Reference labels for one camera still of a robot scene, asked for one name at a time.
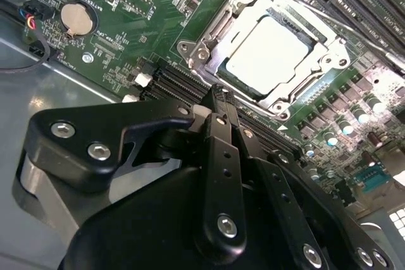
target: black plastic lever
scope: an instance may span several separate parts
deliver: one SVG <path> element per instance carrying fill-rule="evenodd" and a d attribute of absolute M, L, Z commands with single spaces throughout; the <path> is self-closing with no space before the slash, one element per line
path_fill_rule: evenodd
<path fill-rule="evenodd" d="M 83 192 L 109 187 L 123 144 L 191 126 L 194 114 L 176 100 L 51 109 L 35 114 L 24 149 L 31 162 Z"/>

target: microchip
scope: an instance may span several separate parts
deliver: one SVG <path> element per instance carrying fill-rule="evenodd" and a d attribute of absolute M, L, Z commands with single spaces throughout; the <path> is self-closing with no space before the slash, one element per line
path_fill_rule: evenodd
<path fill-rule="evenodd" d="M 405 87 L 401 87 L 395 91 L 395 94 L 397 94 L 399 97 L 404 97 L 405 96 Z"/>
<path fill-rule="evenodd" d="M 316 115 L 313 115 L 311 118 L 309 118 L 309 122 L 310 122 L 314 127 L 316 127 L 317 129 L 320 129 L 320 128 L 322 128 L 323 126 L 326 125 L 326 122 L 325 122 L 322 118 L 320 118 L 320 117 L 318 117 L 318 116 L 316 116 Z"/>
<path fill-rule="evenodd" d="M 319 113 L 328 120 L 333 120 L 336 116 L 336 112 L 324 104 L 321 105 L 318 110 Z"/>
<path fill-rule="evenodd" d="M 346 160 L 349 159 L 349 156 L 347 154 L 342 154 L 338 158 L 339 158 L 340 161 L 346 161 Z"/>
<path fill-rule="evenodd" d="M 388 120 L 386 123 L 384 123 L 384 125 L 387 126 L 387 128 L 392 128 L 395 126 L 395 121 Z"/>
<path fill-rule="evenodd" d="M 186 7 L 195 11 L 198 8 L 198 1 L 197 0 L 189 0 L 186 4 Z"/>
<path fill-rule="evenodd" d="M 348 173 L 352 173 L 354 171 L 354 168 L 352 166 L 346 166 L 346 167 L 344 167 L 344 171 L 346 171 Z"/>
<path fill-rule="evenodd" d="M 333 95 L 329 98 L 329 102 L 332 104 L 333 107 L 338 109 L 339 111 L 343 111 L 346 109 L 349 109 L 349 105 L 346 104 L 343 99 L 340 97 L 337 97 L 336 95 Z"/>
<path fill-rule="evenodd" d="M 342 93 L 350 101 L 358 101 L 361 98 L 360 94 L 354 88 L 349 87 L 349 88 L 346 88 L 346 89 L 347 90 L 345 92 L 342 92 Z"/>
<path fill-rule="evenodd" d="M 353 78 L 352 81 L 363 91 L 370 91 L 373 88 L 371 82 L 364 77 Z"/>
<path fill-rule="evenodd" d="M 307 137 L 312 137 L 314 135 L 315 130 L 313 130 L 310 126 L 308 126 L 306 123 L 301 123 L 298 126 L 298 130 Z"/>

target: black plastic bracket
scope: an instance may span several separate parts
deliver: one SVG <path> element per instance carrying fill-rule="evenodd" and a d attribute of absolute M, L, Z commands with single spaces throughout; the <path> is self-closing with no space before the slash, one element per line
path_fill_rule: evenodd
<path fill-rule="evenodd" d="M 201 154 L 201 206 L 196 245 L 214 264 L 229 264 L 246 247 L 246 223 L 239 151 L 231 144 L 229 120 L 210 114 Z"/>
<path fill-rule="evenodd" d="M 189 107 L 176 100 L 45 110 L 31 118 L 24 149 L 38 168 L 78 190 L 97 192 L 109 187 L 122 164 L 123 144 L 142 145 L 154 132 L 187 129 L 193 121 Z M 51 128 L 59 122 L 72 126 L 74 135 L 53 134 Z M 91 144 L 103 144 L 111 155 L 94 159 L 88 153 Z"/>

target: green circuit board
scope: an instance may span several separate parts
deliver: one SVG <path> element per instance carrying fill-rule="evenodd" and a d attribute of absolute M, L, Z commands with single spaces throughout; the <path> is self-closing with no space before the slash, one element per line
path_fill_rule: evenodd
<path fill-rule="evenodd" d="M 60 9 L 72 0 L 39 0 Z M 99 26 L 92 35 L 72 39 L 58 16 L 38 22 L 58 61 L 116 95 L 127 94 L 128 75 L 140 58 L 179 63 L 180 39 L 196 40 L 224 0 L 82 0 L 96 11 Z M 94 56 L 84 63 L 82 55 Z"/>

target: square component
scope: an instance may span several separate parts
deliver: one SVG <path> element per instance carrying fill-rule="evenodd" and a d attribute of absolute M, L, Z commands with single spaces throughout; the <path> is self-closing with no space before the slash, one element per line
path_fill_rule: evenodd
<path fill-rule="evenodd" d="M 227 70 L 266 95 L 294 77 L 294 68 L 308 52 L 308 46 L 290 30 L 272 17 L 265 17 L 234 52 Z"/>

